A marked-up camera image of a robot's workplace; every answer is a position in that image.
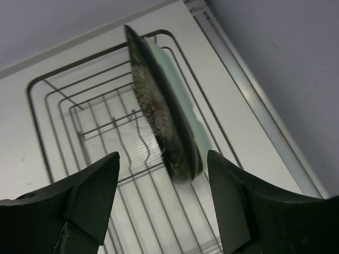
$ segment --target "red spot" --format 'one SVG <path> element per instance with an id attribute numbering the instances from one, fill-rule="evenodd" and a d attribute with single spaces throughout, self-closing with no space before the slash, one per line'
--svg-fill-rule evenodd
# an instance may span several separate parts
<path id="1" fill-rule="evenodd" d="M 282 142 L 284 142 L 284 144 L 287 144 L 287 140 L 286 140 L 285 136 L 282 133 L 280 133 L 280 137 L 282 139 Z"/>
<path id="2" fill-rule="evenodd" d="M 154 96 L 152 96 L 152 102 L 153 102 L 155 108 L 159 108 L 159 102 L 154 98 Z"/>

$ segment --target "wire grid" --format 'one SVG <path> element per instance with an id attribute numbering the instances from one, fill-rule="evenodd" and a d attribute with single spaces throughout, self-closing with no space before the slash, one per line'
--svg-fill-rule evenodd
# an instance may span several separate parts
<path id="1" fill-rule="evenodd" d="M 220 150 L 179 64 L 178 53 L 201 90 L 177 41 L 164 30 L 146 36 L 158 43 L 161 35 L 177 47 L 160 45 L 176 63 L 197 117 Z M 189 185 L 175 186 L 170 181 L 132 91 L 126 46 L 112 47 L 33 82 L 42 84 L 38 93 L 28 93 L 50 180 L 118 151 L 118 187 L 100 253 L 222 253 L 208 175 Z"/>

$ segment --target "white wall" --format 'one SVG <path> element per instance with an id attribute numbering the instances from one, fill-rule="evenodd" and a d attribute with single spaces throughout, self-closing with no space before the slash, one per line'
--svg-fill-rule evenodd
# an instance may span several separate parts
<path id="1" fill-rule="evenodd" d="M 318 177 L 339 194 L 339 1 L 208 2 Z"/>
<path id="2" fill-rule="evenodd" d="M 162 0 L 2 0 L 0 70 Z"/>

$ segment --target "black plastic part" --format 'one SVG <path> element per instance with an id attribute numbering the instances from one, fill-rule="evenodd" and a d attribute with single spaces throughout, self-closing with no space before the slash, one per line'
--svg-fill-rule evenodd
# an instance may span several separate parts
<path id="1" fill-rule="evenodd" d="M 339 197 L 278 188 L 215 151 L 207 161 L 224 254 L 337 253 Z"/>
<path id="2" fill-rule="evenodd" d="M 119 167 L 119 154 L 111 153 L 52 185 L 0 201 L 0 253 L 97 253 Z"/>

